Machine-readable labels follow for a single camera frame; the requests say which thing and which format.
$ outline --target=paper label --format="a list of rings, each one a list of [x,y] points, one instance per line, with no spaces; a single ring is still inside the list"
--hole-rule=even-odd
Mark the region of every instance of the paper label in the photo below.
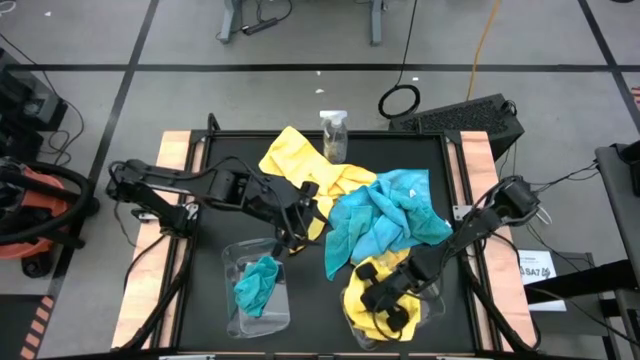
[[[548,251],[518,250],[520,254],[520,276],[527,285],[556,277],[551,253]],[[567,311],[562,300],[529,305],[529,311]]]

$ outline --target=yellow rag in gripper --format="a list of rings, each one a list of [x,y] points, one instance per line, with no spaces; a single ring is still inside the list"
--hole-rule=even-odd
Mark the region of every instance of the yellow rag in gripper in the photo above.
[[[376,174],[359,166],[331,164],[316,151],[307,138],[291,126],[282,130],[259,166],[264,173],[284,176],[297,188],[304,181],[318,184],[318,193],[314,199],[325,218],[329,217],[333,202],[338,197],[376,180]],[[323,227],[324,222],[313,219],[308,229],[309,239],[316,239]]]
[[[385,266],[386,264],[380,262],[379,259],[368,257],[360,263],[358,267],[369,263],[378,271],[376,274],[376,279],[378,279],[378,281],[382,281],[384,278],[389,276],[393,271],[392,269],[395,268],[395,264],[397,264],[397,262],[394,261],[393,263],[395,264],[390,264],[393,265],[392,267],[387,267]],[[367,311],[362,300],[360,300],[364,290],[370,285],[370,280],[360,280],[354,270],[353,273],[351,273],[349,286],[347,286],[347,289],[344,292],[342,305],[344,306],[347,316],[351,322],[353,322],[352,326],[354,328],[364,331],[365,335],[370,339],[386,341],[388,339],[380,334],[380,331],[376,328],[376,324],[373,322],[373,316],[369,311]],[[381,311],[374,315],[376,317],[376,323],[380,330],[388,337],[397,339],[398,336],[402,334],[402,337],[399,340],[409,341],[413,338],[416,326],[420,322],[420,300],[409,295],[403,295],[398,299],[398,305],[405,308],[409,313],[409,322],[400,332],[391,331],[389,325],[387,325],[387,318],[389,318],[389,314],[387,314],[386,311]]]

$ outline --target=plastic bin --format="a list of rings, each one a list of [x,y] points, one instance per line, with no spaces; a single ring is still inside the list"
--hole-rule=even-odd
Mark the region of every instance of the plastic bin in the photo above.
[[[235,302],[233,288],[242,280],[249,264],[256,263],[262,256],[271,255],[275,239],[255,239],[229,245],[222,251],[227,292],[227,310],[229,323],[227,334],[231,338],[246,339],[273,334],[289,325],[289,299],[284,276],[284,266],[278,263],[278,277],[273,293],[262,311],[262,316],[251,317],[242,311]]]

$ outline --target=teal towel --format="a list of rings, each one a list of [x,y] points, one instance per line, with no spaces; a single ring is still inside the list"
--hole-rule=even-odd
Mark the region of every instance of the teal towel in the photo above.
[[[249,316],[262,316],[277,277],[278,264],[272,256],[263,256],[257,263],[247,265],[242,280],[233,288],[238,307]]]
[[[433,210],[428,170],[393,170],[378,174],[338,199],[329,213],[325,272],[329,280],[349,260],[400,251],[417,244],[437,245],[452,234]]]

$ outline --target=spray bottle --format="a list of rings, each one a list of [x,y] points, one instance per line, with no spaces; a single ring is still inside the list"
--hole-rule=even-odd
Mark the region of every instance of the spray bottle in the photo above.
[[[324,135],[324,157],[332,164],[342,164],[347,158],[347,127],[344,110],[320,111]]]

